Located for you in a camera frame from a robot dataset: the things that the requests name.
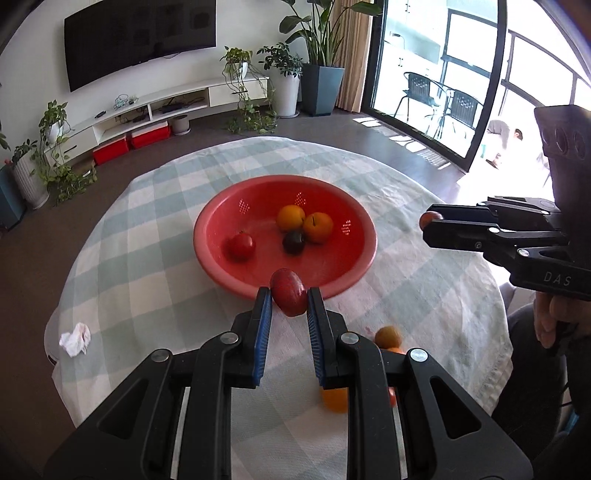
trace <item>red colander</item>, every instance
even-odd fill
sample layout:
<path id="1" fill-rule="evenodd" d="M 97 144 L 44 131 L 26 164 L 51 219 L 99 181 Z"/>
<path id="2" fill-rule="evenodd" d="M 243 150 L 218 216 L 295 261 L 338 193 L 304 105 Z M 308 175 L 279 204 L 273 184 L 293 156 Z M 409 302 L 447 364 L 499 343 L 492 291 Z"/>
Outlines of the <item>red colander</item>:
<path id="1" fill-rule="evenodd" d="M 330 215 L 334 230 L 323 245 L 307 243 L 299 256 L 282 247 L 284 234 L 275 224 L 279 210 L 299 205 L 306 215 Z M 256 241 L 250 260 L 228 255 L 228 240 L 247 232 Z M 218 193 L 202 210 L 193 245 L 203 269 L 216 283 L 249 299 L 268 287 L 273 273 L 289 268 L 306 288 L 320 287 L 329 299 L 356 284 L 374 261 L 378 246 L 374 223 L 351 195 L 321 180 L 295 175 L 269 175 L 236 183 Z"/>

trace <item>red storage box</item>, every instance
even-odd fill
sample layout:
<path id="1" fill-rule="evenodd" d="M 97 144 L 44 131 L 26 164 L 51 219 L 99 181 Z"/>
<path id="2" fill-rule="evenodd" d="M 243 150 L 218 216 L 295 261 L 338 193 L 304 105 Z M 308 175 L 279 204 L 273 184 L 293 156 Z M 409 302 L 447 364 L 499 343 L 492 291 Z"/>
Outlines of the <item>red storage box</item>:
<path id="1" fill-rule="evenodd" d="M 95 158 L 97 165 L 102 165 L 109 160 L 120 157 L 129 151 L 129 143 L 127 137 L 117 138 L 105 145 L 101 145 L 92 151 L 92 156 Z"/>
<path id="2" fill-rule="evenodd" d="M 141 148 L 168 137 L 170 137 L 170 127 L 168 122 L 164 121 L 133 132 L 131 144 L 134 148 Z"/>

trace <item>bowl rim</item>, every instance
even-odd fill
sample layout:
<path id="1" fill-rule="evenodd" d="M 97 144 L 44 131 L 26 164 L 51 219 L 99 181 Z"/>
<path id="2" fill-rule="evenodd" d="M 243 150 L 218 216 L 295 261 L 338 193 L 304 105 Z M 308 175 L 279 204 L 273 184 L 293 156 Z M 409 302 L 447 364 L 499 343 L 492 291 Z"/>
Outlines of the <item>bowl rim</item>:
<path id="1" fill-rule="evenodd" d="M 197 238 L 205 238 L 205 230 L 209 218 L 213 215 L 213 212 L 225 201 L 228 200 L 234 193 L 242 190 L 245 186 L 252 187 L 267 183 L 269 181 L 297 181 L 308 185 L 319 185 L 322 188 L 330 190 L 335 196 L 340 197 L 343 201 L 347 202 L 351 208 L 357 214 L 363 232 L 365 234 L 365 244 L 361 255 L 354 263 L 353 267 L 340 277 L 335 280 L 328 282 L 324 285 L 320 285 L 320 291 L 324 299 L 329 299 L 355 285 L 361 278 L 367 273 L 369 267 L 372 265 L 376 252 L 378 250 L 378 236 L 376 234 L 375 225 L 371 217 L 359 203 L 357 199 L 351 196 L 344 190 L 326 182 L 323 180 L 314 179 L 311 177 L 304 177 L 301 175 L 263 175 L 260 177 L 254 177 L 252 179 L 242 180 L 229 187 L 225 188 L 214 196 L 201 210 L 195 227 L 193 229 L 193 248 L 197 259 L 201 264 L 202 268 L 208 274 L 208 276 L 218 285 L 248 299 L 255 300 L 258 293 L 259 287 L 254 287 L 241 280 L 230 275 L 226 272 L 213 258 L 207 242 L 197 242 Z"/>

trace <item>red tomato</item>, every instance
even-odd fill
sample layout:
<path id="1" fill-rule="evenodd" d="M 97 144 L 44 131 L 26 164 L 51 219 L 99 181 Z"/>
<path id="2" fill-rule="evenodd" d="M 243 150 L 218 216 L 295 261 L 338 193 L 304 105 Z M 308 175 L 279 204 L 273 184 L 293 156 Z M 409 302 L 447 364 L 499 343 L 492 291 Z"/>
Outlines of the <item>red tomato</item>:
<path id="1" fill-rule="evenodd" d="M 394 387 L 388 387 L 388 395 L 390 396 L 390 406 L 394 408 L 396 406 L 396 391 Z"/>
<path id="2" fill-rule="evenodd" d="M 418 225 L 421 230 L 425 230 L 427 225 L 433 220 L 443 220 L 443 215 L 439 212 L 425 212 L 421 215 L 421 218 L 419 218 Z"/>
<path id="3" fill-rule="evenodd" d="M 280 268 L 271 277 L 271 295 L 277 306 L 288 317 L 297 317 L 308 308 L 304 284 L 294 271 Z"/>
<path id="4" fill-rule="evenodd" d="M 255 253 L 256 242 L 248 233 L 240 232 L 228 241 L 231 256 L 238 261 L 245 261 Z"/>

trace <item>crumpled tissue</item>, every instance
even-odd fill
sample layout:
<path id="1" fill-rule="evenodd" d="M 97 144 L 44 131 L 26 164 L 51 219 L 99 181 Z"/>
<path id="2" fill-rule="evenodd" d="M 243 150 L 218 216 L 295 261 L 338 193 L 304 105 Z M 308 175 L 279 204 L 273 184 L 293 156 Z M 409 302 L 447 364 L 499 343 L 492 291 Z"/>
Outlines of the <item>crumpled tissue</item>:
<path id="1" fill-rule="evenodd" d="M 86 347 L 89 343 L 90 329 L 84 323 L 77 323 L 72 333 L 62 333 L 60 337 L 60 346 L 71 357 L 80 352 L 86 354 Z"/>

